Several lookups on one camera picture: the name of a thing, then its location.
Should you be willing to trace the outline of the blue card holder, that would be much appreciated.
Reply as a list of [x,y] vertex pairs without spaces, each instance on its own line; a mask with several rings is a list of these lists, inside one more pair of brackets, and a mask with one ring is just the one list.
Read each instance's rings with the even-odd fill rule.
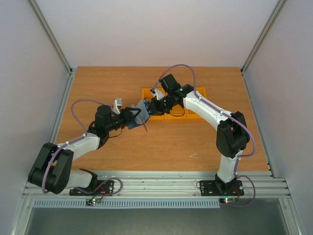
[[130,124],[128,125],[128,129],[134,129],[137,128],[139,126],[143,126],[143,124],[149,120],[150,115],[148,114],[148,109],[147,109],[147,105],[148,103],[145,102],[145,100],[141,100],[138,102],[138,104],[136,106],[134,106],[132,104],[131,107],[134,108],[140,108],[141,109],[141,113],[139,114],[138,118],[138,122],[130,122]]

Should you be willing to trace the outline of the red credit card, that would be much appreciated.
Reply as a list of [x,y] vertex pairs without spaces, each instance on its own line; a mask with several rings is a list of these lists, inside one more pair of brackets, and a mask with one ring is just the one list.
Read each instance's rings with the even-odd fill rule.
[[148,133],[148,128],[147,128],[147,126],[146,126],[145,123],[143,124],[143,127],[144,127],[144,129],[145,129],[145,132]]

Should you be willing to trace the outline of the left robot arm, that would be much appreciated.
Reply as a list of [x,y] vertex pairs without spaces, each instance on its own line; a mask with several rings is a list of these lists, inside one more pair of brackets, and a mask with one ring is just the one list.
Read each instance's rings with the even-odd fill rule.
[[99,189],[97,175],[86,169],[72,170],[73,161],[101,148],[111,131],[127,127],[140,113],[139,108],[126,107],[115,113],[108,105],[99,106],[86,133],[62,144],[47,142],[41,147],[28,182],[41,187],[43,193],[77,188],[87,195],[95,194]]

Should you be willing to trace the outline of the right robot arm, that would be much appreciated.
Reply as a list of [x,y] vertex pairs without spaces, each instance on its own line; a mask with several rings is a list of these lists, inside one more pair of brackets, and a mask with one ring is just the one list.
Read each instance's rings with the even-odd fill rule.
[[219,194],[229,193],[236,181],[238,158],[250,141],[244,115],[220,108],[189,84],[181,86],[172,74],[160,79],[159,83],[164,91],[150,89],[153,98],[149,112],[152,115],[170,114],[173,107],[179,105],[199,115],[216,130],[216,147],[221,153],[221,161],[215,175],[215,188]]

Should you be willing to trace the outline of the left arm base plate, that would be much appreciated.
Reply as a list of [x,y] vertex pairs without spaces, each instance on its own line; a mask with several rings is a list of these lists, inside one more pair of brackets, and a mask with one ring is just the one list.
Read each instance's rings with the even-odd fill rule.
[[94,196],[94,195],[99,195],[103,193],[104,194],[113,193],[113,190],[114,190],[113,180],[109,180],[104,184],[102,180],[98,180],[95,186],[98,187],[100,184],[101,184],[100,188],[94,191],[92,191],[91,188],[82,188],[82,191],[76,188],[70,189],[69,195],[70,196]]

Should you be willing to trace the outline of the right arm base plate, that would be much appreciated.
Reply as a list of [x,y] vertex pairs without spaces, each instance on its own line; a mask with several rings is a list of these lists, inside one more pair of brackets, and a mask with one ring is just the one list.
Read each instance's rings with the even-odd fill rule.
[[201,196],[244,196],[242,181],[233,180],[230,183],[221,183],[215,180],[201,180],[196,183]]

